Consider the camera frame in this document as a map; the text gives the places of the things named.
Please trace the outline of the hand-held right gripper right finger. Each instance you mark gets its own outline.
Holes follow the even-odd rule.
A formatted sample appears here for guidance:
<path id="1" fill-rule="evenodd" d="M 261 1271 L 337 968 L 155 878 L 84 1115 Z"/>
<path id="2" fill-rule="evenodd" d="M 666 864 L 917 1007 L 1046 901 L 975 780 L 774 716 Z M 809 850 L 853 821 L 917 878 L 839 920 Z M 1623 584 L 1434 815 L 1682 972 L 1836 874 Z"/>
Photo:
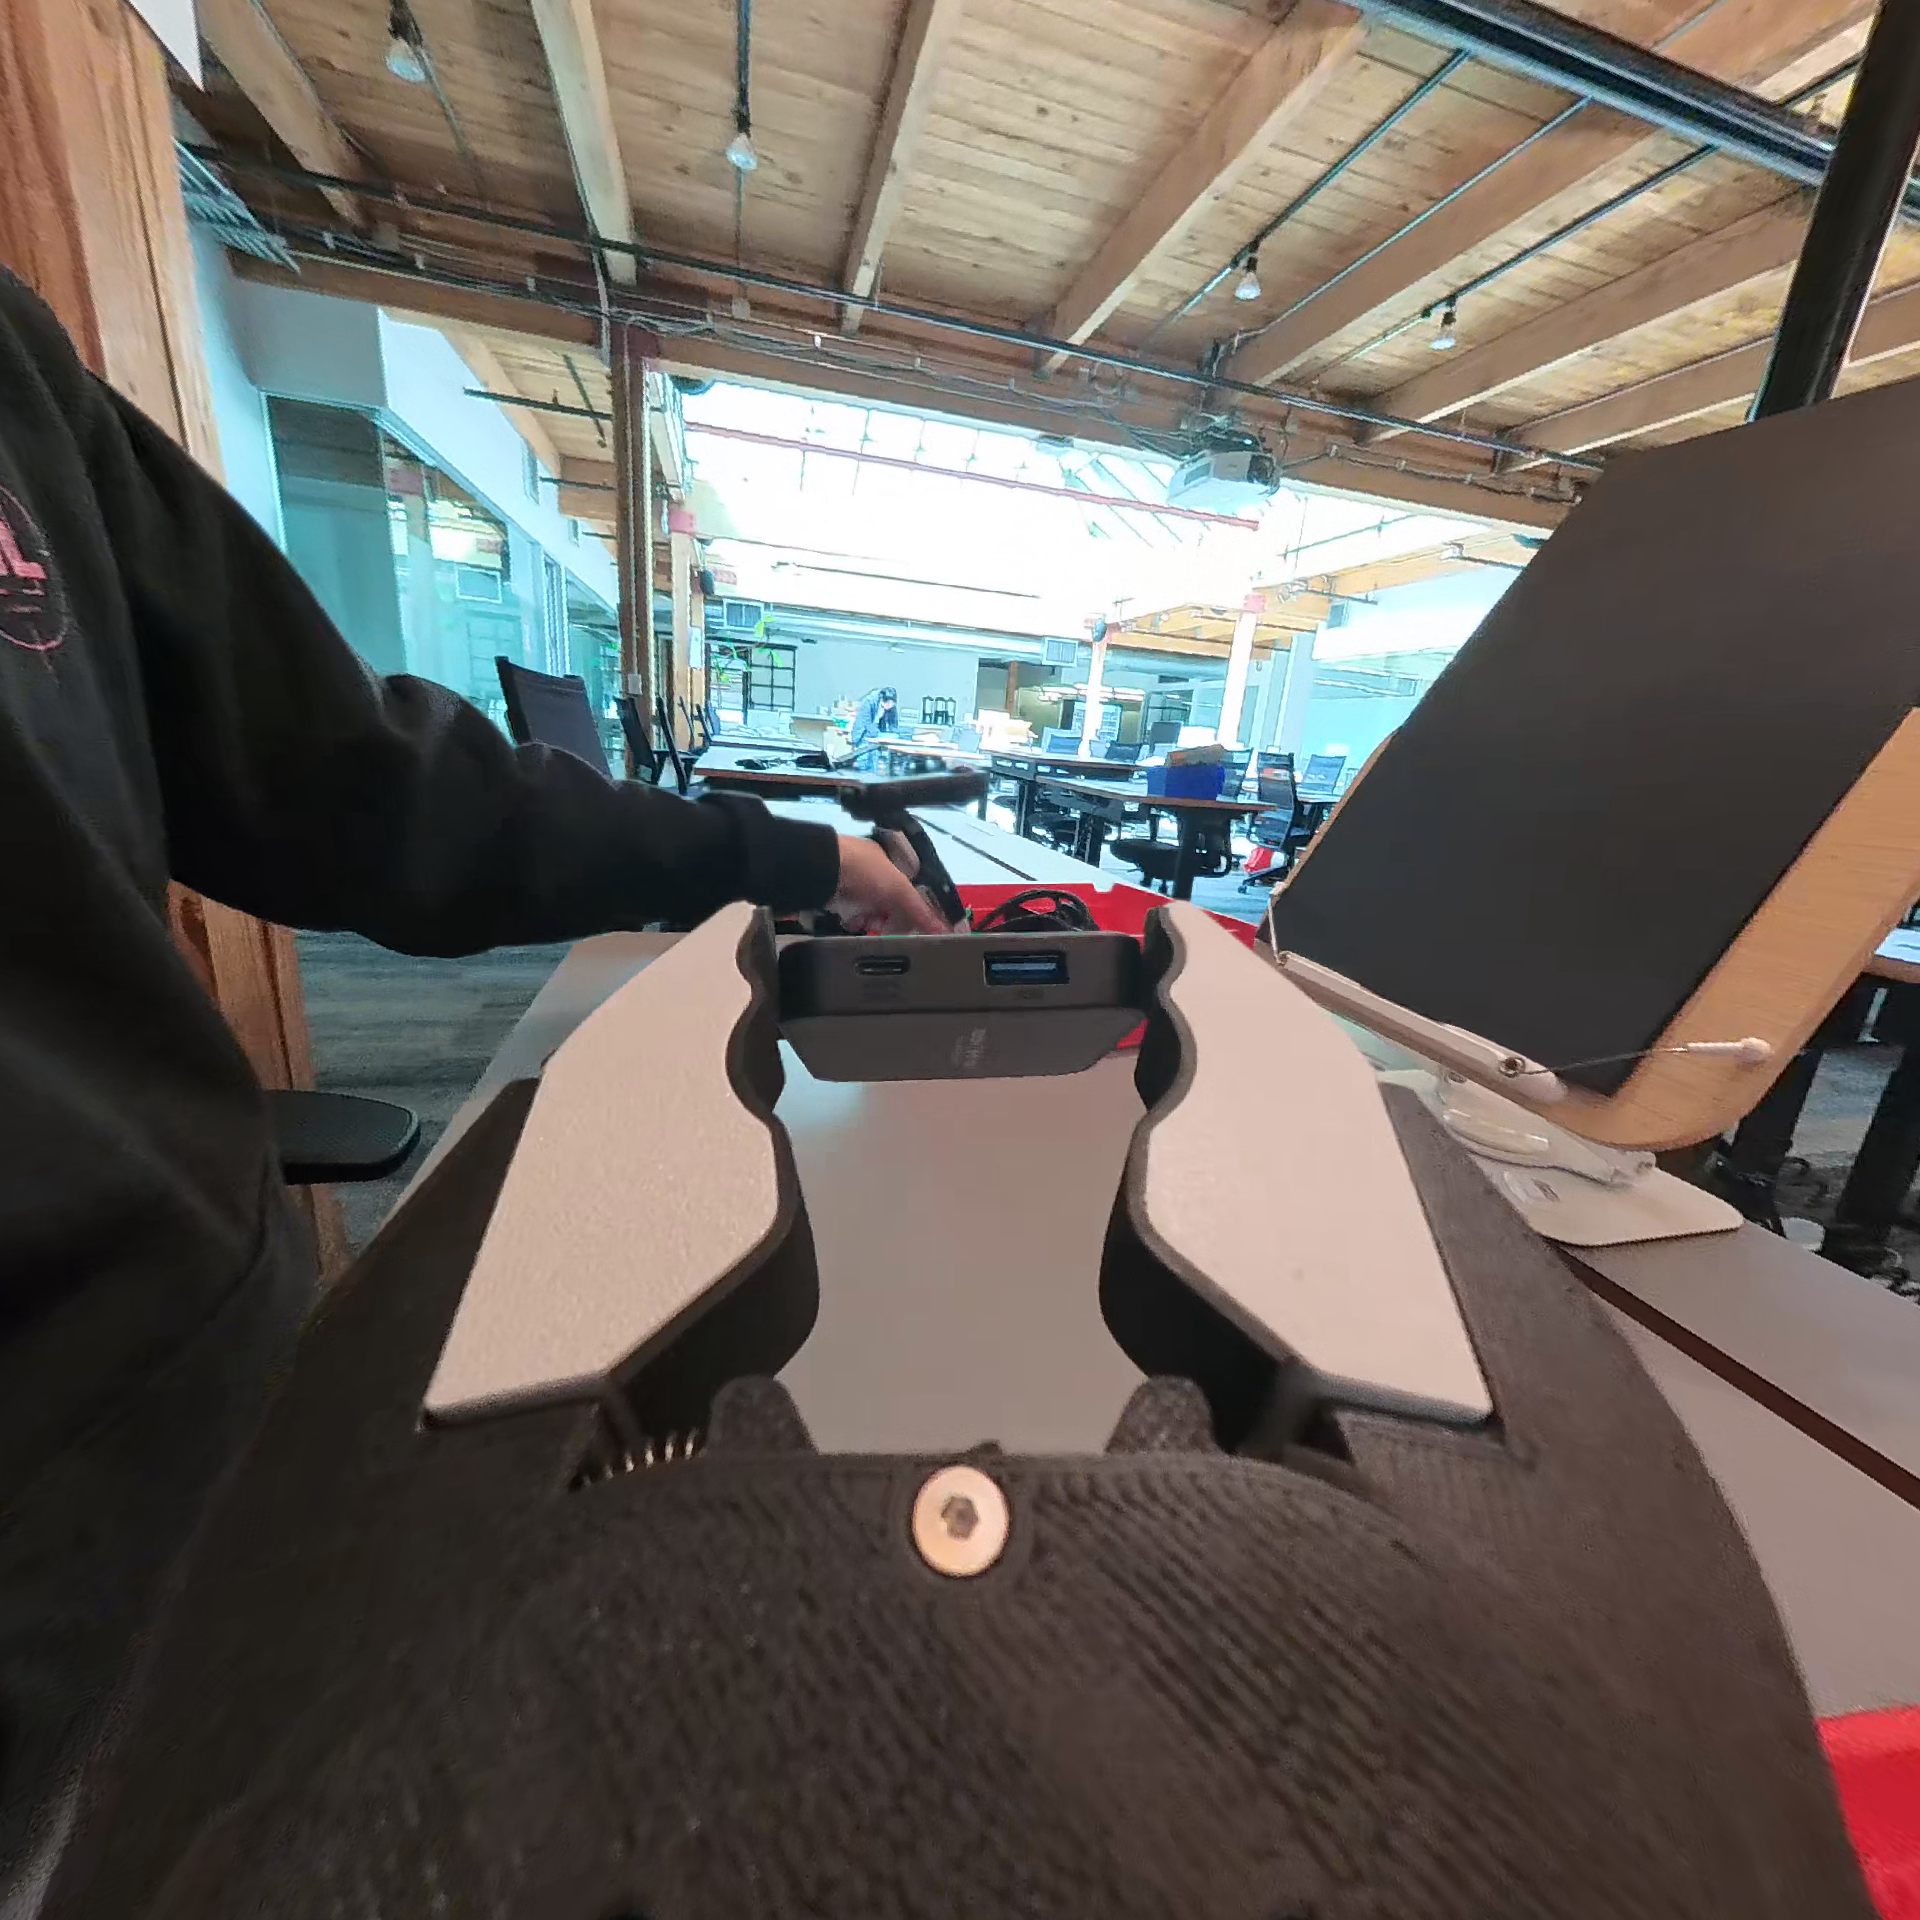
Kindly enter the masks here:
<path id="1" fill-rule="evenodd" d="M 1186 901 L 1150 916 L 1141 972 L 1141 1113 L 1098 1274 L 1120 1351 L 1194 1385 L 1226 1451 L 1342 1414 L 1486 1427 L 1486 1364 L 1356 1042 Z"/>

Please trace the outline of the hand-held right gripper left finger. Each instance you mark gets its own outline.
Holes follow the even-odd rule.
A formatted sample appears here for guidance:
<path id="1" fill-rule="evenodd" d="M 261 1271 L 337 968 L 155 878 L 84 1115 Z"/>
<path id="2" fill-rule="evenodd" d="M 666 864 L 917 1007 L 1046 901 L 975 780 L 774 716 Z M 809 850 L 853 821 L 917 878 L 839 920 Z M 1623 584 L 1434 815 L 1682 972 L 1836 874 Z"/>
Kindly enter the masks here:
<path id="1" fill-rule="evenodd" d="M 420 1412 L 610 1404 L 801 1219 L 777 948 L 733 901 L 594 1005 L 538 1087 Z"/>

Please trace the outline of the black USB hub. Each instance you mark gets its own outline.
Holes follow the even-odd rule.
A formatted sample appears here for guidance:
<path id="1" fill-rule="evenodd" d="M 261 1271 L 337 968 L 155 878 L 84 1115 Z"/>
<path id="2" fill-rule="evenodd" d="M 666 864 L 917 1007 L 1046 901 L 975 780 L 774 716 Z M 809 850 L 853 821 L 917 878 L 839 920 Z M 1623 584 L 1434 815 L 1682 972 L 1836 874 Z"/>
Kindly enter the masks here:
<path id="1" fill-rule="evenodd" d="M 777 952 L 779 1038 L 828 1084 L 1070 1078 L 1144 1018 L 1117 929 L 839 933 Z"/>

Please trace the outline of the person's left forearm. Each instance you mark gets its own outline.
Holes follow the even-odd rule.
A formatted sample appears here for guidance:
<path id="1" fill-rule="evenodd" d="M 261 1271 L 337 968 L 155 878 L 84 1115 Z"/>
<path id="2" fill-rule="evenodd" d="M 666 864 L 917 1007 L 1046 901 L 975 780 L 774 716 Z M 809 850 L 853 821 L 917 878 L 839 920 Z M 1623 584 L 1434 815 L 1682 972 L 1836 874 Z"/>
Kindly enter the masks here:
<path id="1" fill-rule="evenodd" d="M 853 856 L 829 827 L 743 796 L 681 798 L 611 780 L 559 747 L 512 743 L 472 703 L 415 678 L 371 683 L 336 747 L 371 810 L 351 923 L 385 948 L 461 955 L 720 905 L 825 905 Z"/>

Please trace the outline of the grey desk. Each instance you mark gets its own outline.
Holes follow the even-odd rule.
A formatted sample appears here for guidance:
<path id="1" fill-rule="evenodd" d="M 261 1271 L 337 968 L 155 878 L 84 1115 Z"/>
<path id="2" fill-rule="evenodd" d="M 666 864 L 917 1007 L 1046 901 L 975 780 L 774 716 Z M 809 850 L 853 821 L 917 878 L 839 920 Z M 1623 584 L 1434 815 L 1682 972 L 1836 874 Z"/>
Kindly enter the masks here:
<path id="1" fill-rule="evenodd" d="M 676 933 L 578 942 L 424 1174 Z M 1098 1256 L 1139 1121 L 1133 1056 L 1072 1076 L 828 1081 L 791 1047 L 776 1113 L 820 1271 L 782 1378 L 838 1451 L 1090 1451 L 1139 1370 L 1098 1309 Z M 1728 1234 L 1605 1249 L 1540 1236 L 1473 1163 L 1493 1223 L 1608 1307 L 1692 1436 L 1820 1712 L 1916 1705 L 1916 1307 L 1805 1247 Z"/>

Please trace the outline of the person's left hand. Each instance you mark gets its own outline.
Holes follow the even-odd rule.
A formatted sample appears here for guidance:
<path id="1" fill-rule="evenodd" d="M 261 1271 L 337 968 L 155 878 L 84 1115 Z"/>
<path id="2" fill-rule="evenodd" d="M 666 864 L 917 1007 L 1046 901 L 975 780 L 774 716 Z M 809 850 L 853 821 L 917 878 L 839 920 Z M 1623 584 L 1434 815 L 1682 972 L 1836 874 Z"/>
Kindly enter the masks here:
<path id="1" fill-rule="evenodd" d="M 949 921 L 917 883 L 920 858 L 898 827 L 835 839 L 828 912 L 858 935 L 943 935 Z"/>

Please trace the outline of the row of office desks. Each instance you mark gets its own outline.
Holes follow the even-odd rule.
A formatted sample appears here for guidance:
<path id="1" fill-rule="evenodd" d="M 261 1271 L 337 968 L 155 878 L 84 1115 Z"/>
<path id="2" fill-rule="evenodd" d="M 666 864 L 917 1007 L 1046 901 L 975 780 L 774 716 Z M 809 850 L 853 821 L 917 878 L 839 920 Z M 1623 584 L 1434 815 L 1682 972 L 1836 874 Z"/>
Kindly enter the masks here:
<path id="1" fill-rule="evenodd" d="M 1304 858 L 1314 836 L 1342 799 L 1343 780 L 1312 785 L 1290 759 L 1252 757 L 1248 766 L 1221 747 L 1186 757 L 1224 756 L 1232 764 L 1230 798 L 1171 799 L 1150 784 L 1156 766 L 1080 757 L 1064 749 L 970 747 L 892 733 L 860 756 L 787 749 L 774 740 L 724 740 L 706 747 L 691 775 L 714 789 L 747 789 L 770 798 L 834 798 L 839 784 L 977 769 L 985 794 L 956 808 L 990 810 L 1000 785 L 1014 789 L 1014 829 L 1066 836 L 1070 853 L 1095 865 L 1103 851 L 1127 860 L 1146 882 L 1175 900 L 1189 900 L 1202 879 L 1241 869 L 1239 851 L 1264 851 L 1265 864 L 1241 871 L 1241 883 L 1273 886 Z"/>

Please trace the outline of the ceiling projector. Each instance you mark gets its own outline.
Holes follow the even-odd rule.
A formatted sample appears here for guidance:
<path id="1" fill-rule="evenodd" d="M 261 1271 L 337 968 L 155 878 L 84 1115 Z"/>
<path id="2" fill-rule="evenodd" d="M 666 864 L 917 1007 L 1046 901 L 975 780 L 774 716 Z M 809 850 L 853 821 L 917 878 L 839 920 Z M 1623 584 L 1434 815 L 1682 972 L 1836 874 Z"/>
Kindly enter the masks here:
<path id="1" fill-rule="evenodd" d="M 1254 515 L 1281 480 L 1284 463 L 1259 444 L 1210 445 L 1171 468 L 1163 503 L 1187 515 Z"/>

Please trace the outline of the person's black clothed torso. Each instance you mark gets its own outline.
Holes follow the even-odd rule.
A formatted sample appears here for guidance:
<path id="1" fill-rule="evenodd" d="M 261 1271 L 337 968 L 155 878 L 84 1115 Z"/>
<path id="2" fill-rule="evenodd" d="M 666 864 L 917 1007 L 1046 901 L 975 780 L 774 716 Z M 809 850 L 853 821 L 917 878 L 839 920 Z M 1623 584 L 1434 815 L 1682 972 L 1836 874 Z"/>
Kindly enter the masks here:
<path id="1" fill-rule="evenodd" d="M 4 1915 L 59 1851 L 131 1645 L 312 1276 L 175 876 L 403 935 L 505 747 L 375 678 L 209 474 L 4 271 Z"/>

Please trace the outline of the black panel with wooden back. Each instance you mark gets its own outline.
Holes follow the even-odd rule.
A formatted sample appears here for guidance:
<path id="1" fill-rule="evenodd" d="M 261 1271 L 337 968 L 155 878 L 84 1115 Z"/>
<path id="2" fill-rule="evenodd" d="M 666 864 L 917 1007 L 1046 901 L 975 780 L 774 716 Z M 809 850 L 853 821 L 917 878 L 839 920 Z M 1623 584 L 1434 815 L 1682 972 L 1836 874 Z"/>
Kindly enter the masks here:
<path id="1" fill-rule="evenodd" d="M 1916 380 L 1608 468 L 1270 904 L 1319 1004 L 1586 1140 L 1740 1121 L 1916 900 Z"/>

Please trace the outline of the empty red bin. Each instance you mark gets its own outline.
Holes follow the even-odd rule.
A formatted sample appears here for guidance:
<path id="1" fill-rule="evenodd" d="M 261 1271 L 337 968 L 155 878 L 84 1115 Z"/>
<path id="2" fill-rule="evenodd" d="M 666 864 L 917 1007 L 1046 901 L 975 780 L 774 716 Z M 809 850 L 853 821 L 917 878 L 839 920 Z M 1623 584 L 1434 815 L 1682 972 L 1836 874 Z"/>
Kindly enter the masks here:
<path id="1" fill-rule="evenodd" d="M 1842 1822 L 1881 1917 L 1918 1917 L 1918 1705 L 1818 1721 Z"/>

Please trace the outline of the black pole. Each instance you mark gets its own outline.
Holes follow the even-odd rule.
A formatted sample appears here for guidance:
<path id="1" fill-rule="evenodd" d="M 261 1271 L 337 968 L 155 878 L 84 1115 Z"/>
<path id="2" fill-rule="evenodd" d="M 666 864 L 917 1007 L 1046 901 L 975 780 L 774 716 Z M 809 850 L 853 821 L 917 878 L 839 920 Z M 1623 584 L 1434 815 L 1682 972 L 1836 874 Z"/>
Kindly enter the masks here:
<path id="1" fill-rule="evenodd" d="M 1750 421 L 1826 401 L 1853 348 L 1918 149 L 1918 5 L 1884 2 L 1836 132 Z"/>

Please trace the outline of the black chair by glass wall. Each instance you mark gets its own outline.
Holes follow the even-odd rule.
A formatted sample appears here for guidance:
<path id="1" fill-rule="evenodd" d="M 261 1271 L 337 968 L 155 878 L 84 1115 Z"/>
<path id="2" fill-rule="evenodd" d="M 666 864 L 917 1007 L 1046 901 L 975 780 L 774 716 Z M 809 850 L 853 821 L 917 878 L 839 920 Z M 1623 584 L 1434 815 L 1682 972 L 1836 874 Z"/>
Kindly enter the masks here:
<path id="1" fill-rule="evenodd" d="M 494 657 L 505 731 L 517 747 L 546 747 L 571 756 L 602 777 L 611 759 L 587 686 L 573 673 L 548 673 L 503 653 Z"/>

